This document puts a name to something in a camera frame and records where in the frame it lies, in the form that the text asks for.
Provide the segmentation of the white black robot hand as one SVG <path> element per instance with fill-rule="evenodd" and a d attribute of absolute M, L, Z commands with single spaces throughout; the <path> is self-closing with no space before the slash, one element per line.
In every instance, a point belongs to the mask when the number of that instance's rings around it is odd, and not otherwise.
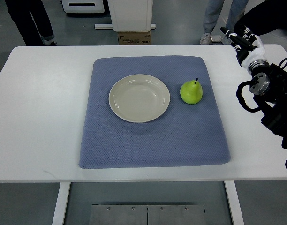
<path fill-rule="evenodd" d="M 231 46 L 234 48 L 238 63 L 242 68 L 252 72 L 256 67 L 269 66 L 269 62 L 264 56 L 264 44 L 251 29 L 245 25 L 240 25 L 237 32 L 232 32 L 226 27 L 221 27 L 220 30 L 231 40 Z"/>

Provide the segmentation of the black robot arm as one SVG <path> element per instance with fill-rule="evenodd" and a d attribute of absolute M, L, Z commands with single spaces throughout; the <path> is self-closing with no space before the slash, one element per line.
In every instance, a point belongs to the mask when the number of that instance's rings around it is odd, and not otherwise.
<path fill-rule="evenodd" d="M 287 149 L 287 72 L 275 64 L 254 67 L 249 90 L 264 116 L 261 123 L 275 135 L 283 138 L 282 148 Z"/>

